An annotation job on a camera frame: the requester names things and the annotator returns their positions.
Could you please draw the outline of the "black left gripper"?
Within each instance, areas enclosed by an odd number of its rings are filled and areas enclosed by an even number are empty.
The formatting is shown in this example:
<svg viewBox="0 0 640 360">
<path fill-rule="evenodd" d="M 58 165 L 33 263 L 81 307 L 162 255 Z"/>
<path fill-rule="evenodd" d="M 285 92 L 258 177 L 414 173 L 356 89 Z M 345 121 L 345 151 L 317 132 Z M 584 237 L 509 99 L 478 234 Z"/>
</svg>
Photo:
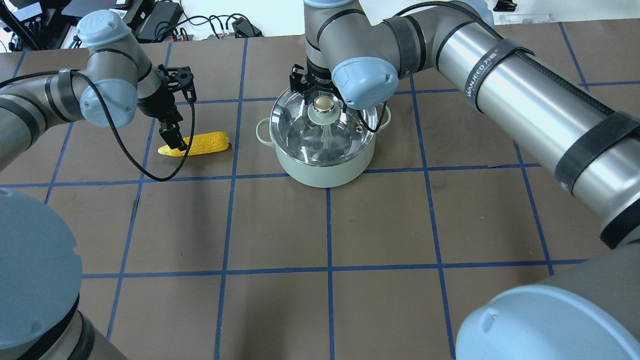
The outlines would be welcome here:
<svg viewBox="0 0 640 360">
<path fill-rule="evenodd" d="M 184 119 L 176 105 L 176 92 L 195 104 L 194 73 L 189 66 L 149 66 L 138 79 L 138 109 L 158 120 L 158 134 L 170 150 L 183 152 L 188 145 L 180 131 Z"/>
</svg>

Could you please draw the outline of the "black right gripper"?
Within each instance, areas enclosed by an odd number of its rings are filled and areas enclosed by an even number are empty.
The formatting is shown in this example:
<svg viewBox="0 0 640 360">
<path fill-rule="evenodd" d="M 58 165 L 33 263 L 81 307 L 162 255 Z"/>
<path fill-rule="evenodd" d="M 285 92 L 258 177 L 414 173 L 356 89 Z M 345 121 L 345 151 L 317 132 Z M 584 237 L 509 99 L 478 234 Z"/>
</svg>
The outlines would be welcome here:
<svg viewBox="0 0 640 360">
<path fill-rule="evenodd" d="M 293 64 L 289 75 L 289 89 L 302 96 L 301 114 L 308 117 L 315 110 L 314 101 L 322 94 L 341 99 L 338 88 L 330 79 L 329 69 L 317 67 L 315 64 Z M 345 120 L 351 120 L 347 102 L 342 102 L 342 114 Z"/>
</svg>

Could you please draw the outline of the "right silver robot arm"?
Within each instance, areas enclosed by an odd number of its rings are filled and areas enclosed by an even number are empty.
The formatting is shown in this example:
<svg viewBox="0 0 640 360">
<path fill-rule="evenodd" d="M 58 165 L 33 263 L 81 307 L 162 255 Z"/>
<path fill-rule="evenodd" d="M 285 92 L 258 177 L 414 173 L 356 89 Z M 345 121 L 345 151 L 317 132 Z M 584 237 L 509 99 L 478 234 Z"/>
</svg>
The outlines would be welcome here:
<svg viewBox="0 0 640 360">
<path fill-rule="evenodd" d="M 326 191 L 334 360 L 622 360 L 639 342 L 610 301 L 639 246 L 597 219 L 457 92 L 391 101 L 374 168 Z"/>
</svg>

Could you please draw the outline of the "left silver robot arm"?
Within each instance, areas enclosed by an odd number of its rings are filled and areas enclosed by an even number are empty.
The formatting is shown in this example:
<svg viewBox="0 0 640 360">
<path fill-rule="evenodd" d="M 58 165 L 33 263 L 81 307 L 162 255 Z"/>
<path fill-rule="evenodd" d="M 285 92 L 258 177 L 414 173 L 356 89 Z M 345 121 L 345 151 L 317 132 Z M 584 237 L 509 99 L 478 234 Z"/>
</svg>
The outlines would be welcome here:
<svg viewBox="0 0 640 360">
<path fill-rule="evenodd" d="M 195 102 L 189 67 L 153 65 L 133 30 L 111 10 L 84 16 L 77 34 L 88 50 L 82 70 L 60 69 L 1 83 L 1 169 L 5 170 L 55 126 L 87 121 L 112 130 L 128 160 L 118 129 L 141 111 L 160 122 L 172 150 L 190 152 L 179 129 L 174 94 Z M 3 360 L 123 360 L 125 355 L 79 309 L 82 258 L 62 218 L 44 202 L 3 187 L 0 196 L 1 358 Z"/>
</svg>

